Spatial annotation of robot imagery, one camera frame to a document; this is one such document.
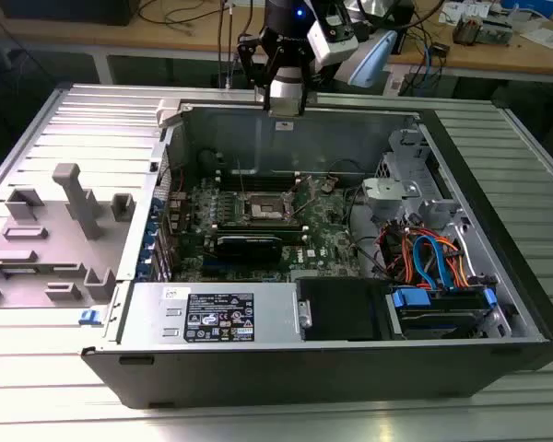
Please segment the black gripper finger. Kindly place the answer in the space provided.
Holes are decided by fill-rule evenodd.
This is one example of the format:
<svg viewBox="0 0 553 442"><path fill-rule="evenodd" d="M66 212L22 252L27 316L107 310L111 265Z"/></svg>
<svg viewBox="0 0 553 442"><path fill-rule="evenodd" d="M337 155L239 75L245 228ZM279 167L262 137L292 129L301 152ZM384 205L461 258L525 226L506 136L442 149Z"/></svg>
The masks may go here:
<svg viewBox="0 0 553 442"><path fill-rule="evenodd" d="M312 81L312 62L314 55L310 46L301 46L298 49L299 67L301 71L301 98L299 105L299 115L303 115L308 102L310 90L313 86Z"/></svg>
<svg viewBox="0 0 553 442"><path fill-rule="evenodd" d="M281 67L282 36L269 28L258 36L242 33L237 54L248 81L264 93L264 110L270 110L270 87Z"/></svg>

